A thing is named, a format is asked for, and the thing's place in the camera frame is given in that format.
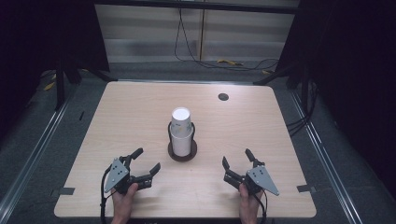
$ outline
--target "gray tape piece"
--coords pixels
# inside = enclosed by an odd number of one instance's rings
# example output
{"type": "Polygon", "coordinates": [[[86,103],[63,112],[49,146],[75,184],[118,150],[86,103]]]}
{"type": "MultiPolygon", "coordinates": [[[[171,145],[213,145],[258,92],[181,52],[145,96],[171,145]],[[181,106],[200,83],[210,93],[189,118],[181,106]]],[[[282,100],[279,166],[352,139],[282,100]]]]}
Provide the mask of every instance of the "gray tape piece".
{"type": "Polygon", "coordinates": [[[73,195],[75,188],[54,189],[50,194],[51,197],[58,198],[60,195],[73,195]]]}
{"type": "Polygon", "coordinates": [[[302,193],[302,192],[310,192],[312,194],[312,193],[318,192],[317,189],[314,186],[309,186],[309,185],[297,186],[297,190],[300,193],[302,193]]]}

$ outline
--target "round black base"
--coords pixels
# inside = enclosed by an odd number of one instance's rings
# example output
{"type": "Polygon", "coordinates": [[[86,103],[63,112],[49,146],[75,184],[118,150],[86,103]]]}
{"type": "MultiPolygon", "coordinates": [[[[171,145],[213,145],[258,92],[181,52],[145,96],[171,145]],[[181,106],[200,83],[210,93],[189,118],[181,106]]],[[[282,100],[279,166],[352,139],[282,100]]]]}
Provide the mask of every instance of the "round black base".
{"type": "Polygon", "coordinates": [[[178,155],[176,155],[176,154],[174,153],[173,148],[172,148],[172,143],[169,143],[169,144],[168,144],[168,153],[169,153],[169,156],[170,156],[174,161],[190,161],[190,160],[192,160],[192,159],[195,157],[195,155],[197,154],[197,148],[198,148],[197,143],[196,143],[194,140],[192,140],[192,141],[191,141],[191,152],[190,152],[190,154],[187,155],[187,156],[184,156],[184,157],[179,157],[178,155]]]}

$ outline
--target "human hand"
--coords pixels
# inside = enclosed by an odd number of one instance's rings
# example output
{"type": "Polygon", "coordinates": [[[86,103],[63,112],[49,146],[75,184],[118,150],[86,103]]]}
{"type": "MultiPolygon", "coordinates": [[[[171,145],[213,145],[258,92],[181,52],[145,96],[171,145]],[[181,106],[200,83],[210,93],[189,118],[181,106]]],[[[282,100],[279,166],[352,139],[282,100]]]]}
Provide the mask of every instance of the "human hand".
{"type": "MultiPolygon", "coordinates": [[[[259,211],[259,202],[252,196],[248,195],[248,189],[245,184],[239,185],[239,193],[241,194],[241,202],[239,204],[239,217],[242,224],[257,224],[257,213],[259,211]]],[[[256,194],[257,198],[261,198],[263,191],[256,194]]]]}
{"type": "Polygon", "coordinates": [[[125,224],[131,218],[132,202],[134,194],[137,192],[137,187],[137,184],[133,183],[125,195],[118,192],[113,193],[115,190],[111,190],[114,205],[114,217],[111,224],[125,224]]]}

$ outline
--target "light wood surface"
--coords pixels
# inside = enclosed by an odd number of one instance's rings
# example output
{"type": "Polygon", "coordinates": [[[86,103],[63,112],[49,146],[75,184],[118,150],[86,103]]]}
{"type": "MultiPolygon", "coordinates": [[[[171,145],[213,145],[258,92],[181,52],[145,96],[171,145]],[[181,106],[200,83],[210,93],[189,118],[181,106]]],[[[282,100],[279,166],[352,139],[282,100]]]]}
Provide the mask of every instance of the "light wood surface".
{"type": "MultiPolygon", "coordinates": [[[[132,175],[148,174],[157,162],[162,168],[152,188],[136,193],[133,217],[238,217],[239,193],[223,181],[221,160],[225,156],[231,169],[244,175],[252,168],[246,148],[265,162],[280,193],[267,192],[268,217],[316,214],[311,195],[296,188],[306,182],[271,88],[110,82],[64,185],[75,192],[60,196],[55,215],[99,217],[105,169],[139,147],[144,153],[132,161],[132,175]],[[220,93],[230,99],[221,101],[220,93]],[[190,110],[196,127],[198,153],[187,162],[167,153],[167,125],[180,106],[190,110]]],[[[106,215],[113,216],[111,199],[106,215]]]]}

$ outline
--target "metal track on floor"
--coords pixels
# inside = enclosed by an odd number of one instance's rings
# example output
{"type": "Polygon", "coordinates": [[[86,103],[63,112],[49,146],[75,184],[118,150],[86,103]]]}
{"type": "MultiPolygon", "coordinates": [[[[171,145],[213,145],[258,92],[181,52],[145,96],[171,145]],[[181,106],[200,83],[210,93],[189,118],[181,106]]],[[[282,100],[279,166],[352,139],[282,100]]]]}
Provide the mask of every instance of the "metal track on floor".
{"type": "MultiPolygon", "coordinates": [[[[303,108],[301,107],[301,99],[296,91],[291,92],[291,96],[293,98],[293,102],[297,107],[297,111],[301,118],[304,117],[305,113],[303,108]]],[[[311,121],[306,123],[305,129],[311,138],[312,144],[315,147],[316,152],[318,153],[318,157],[323,165],[323,168],[330,179],[332,184],[332,188],[334,189],[335,194],[337,195],[338,200],[340,201],[341,206],[343,207],[346,217],[351,224],[361,224],[361,217],[359,216],[358,210],[355,207],[351,197],[347,193],[347,190],[341,181],[340,176],[335,171],[334,166],[332,165],[332,161],[327,154],[326,148],[323,146],[322,141],[320,140],[317,131],[311,121]]]]}
{"type": "Polygon", "coordinates": [[[0,224],[6,224],[9,217],[11,216],[12,211],[14,210],[18,200],[20,199],[24,189],[27,186],[27,183],[29,182],[33,172],[35,171],[35,168],[40,162],[40,159],[44,154],[44,151],[47,148],[51,137],[53,136],[59,123],[61,122],[62,117],[64,116],[64,112],[69,104],[70,99],[73,97],[76,88],[77,87],[75,86],[71,87],[69,96],[64,104],[57,111],[54,112],[45,131],[35,145],[32,154],[29,156],[27,162],[24,164],[17,178],[14,180],[3,200],[0,202],[0,224]]]}

